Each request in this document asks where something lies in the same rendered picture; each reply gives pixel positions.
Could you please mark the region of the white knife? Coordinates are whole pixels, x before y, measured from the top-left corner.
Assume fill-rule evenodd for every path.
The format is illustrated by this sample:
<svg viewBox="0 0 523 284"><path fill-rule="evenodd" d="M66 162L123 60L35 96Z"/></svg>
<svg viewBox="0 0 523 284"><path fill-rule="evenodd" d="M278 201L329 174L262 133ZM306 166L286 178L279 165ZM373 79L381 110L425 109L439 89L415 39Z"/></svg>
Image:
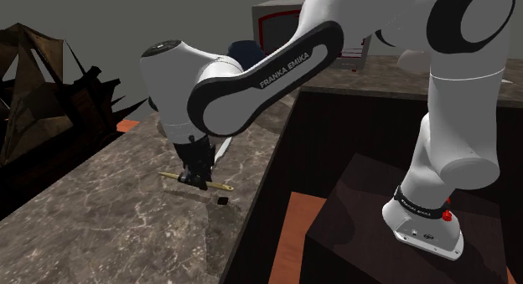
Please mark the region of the white knife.
<svg viewBox="0 0 523 284"><path fill-rule="evenodd" d="M221 144L215 153L215 162L217 163L221 157L224 156L227 148L230 146L231 137L227 137Z"/></svg>

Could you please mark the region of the yellow pen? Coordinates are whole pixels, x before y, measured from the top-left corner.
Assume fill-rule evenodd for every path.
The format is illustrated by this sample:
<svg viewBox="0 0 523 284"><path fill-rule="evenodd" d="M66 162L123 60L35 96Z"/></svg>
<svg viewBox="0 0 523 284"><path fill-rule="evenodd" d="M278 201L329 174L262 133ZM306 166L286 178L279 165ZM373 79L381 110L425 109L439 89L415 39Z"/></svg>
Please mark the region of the yellow pen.
<svg viewBox="0 0 523 284"><path fill-rule="evenodd" d="M164 177L167 177L167 178L179 179L179 175L178 174L164 173L164 172L158 172L158 173L160 175L163 175ZM206 184L207 187L211 187L211 188L218 188L218 189L227 190L227 191L233 191L234 190L233 187L231 187L229 185L226 185L226 184L213 183L213 182L209 182L209 181L206 181L205 184Z"/></svg>

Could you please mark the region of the dark blue round object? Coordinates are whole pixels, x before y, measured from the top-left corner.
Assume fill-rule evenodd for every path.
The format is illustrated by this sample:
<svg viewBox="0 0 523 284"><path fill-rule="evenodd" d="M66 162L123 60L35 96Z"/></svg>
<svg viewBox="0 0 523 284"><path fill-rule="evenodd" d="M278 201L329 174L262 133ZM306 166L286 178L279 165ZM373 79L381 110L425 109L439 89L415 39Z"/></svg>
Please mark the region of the dark blue round object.
<svg viewBox="0 0 523 284"><path fill-rule="evenodd" d="M243 70L250 69L266 57L261 46L255 40L239 40L232 43L226 54L235 59Z"/></svg>

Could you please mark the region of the grey microwave with red trim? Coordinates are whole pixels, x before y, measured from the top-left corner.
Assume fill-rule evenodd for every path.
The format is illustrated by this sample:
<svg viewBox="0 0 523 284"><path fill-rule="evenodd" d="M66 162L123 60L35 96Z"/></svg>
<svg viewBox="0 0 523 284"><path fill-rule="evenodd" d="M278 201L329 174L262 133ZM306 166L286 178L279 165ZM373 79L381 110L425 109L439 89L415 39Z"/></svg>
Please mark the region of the grey microwave with red trim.
<svg viewBox="0 0 523 284"><path fill-rule="evenodd" d="M253 38L266 54L283 46L298 27L304 0L271 0L251 7ZM365 68L372 36L346 44L332 68L356 72Z"/></svg>

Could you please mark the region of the brown spiky plant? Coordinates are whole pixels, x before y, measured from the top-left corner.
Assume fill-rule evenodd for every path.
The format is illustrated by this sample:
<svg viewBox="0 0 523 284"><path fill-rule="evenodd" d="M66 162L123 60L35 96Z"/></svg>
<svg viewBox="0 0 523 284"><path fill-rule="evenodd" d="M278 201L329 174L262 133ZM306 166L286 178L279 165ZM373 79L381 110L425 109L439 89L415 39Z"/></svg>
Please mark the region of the brown spiky plant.
<svg viewBox="0 0 523 284"><path fill-rule="evenodd" d="M118 79L96 66L63 81L62 39L0 29L0 220L122 135L139 105L114 111Z"/></svg>

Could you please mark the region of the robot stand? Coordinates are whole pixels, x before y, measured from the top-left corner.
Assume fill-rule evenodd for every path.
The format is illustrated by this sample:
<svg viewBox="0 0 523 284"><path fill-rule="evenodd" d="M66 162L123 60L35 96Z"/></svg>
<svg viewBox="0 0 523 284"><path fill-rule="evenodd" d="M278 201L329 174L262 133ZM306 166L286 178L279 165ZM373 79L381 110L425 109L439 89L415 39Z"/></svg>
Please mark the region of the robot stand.
<svg viewBox="0 0 523 284"><path fill-rule="evenodd" d="M381 209L403 177L353 156L306 234L299 284L508 284L499 207L488 200L453 192L464 237L456 261L394 237Z"/></svg>

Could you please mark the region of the white rounded object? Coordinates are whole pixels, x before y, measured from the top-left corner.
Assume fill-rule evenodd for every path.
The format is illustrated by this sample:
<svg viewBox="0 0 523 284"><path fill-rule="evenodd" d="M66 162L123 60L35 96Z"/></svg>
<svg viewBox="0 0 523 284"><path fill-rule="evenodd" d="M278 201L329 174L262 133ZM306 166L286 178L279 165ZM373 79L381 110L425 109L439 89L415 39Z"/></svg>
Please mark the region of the white rounded object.
<svg viewBox="0 0 523 284"><path fill-rule="evenodd" d="M396 62L402 70L417 73L427 73L430 70L431 53L420 50L405 50Z"/></svg>

